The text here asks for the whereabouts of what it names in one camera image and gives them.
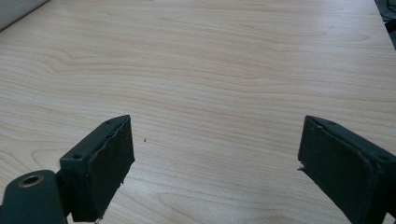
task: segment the screw hole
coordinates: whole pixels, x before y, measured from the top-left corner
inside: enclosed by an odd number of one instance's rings
[[[389,161],[389,157],[387,156],[378,156],[381,161]]]
[[[38,183],[40,183],[44,179],[43,175],[31,175],[24,178],[20,183],[19,186],[21,188],[29,188]]]
[[[81,153],[73,155],[73,159],[75,159],[75,160],[78,160],[78,159],[81,159],[81,158],[82,158],[82,154]]]

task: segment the light wooden surface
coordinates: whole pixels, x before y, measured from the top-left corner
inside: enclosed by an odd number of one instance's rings
[[[297,171],[304,116],[396,153],[395,73],[372,0],[52,0],[0,33],[0,191],[130,114],[101,223],[348,223]]]

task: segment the gray object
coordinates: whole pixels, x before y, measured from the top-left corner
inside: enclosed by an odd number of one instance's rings
[[[49,0],[0,0],[0,31]]]

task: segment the wooden table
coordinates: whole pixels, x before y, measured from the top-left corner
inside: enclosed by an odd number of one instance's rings
[[[395,72],[373,0],[52,0],[0,34],[0,191],[130,114],[101,223],[348,223],[297,171],[304,116],[396,153]]]

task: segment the wood grain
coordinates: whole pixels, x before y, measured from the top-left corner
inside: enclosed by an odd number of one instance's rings
[[[0,33],[0,191],[130,114],[101,223],[348,223],[297,171],[304,116],[396,153],[395,59],[370,0],[52,0]]]

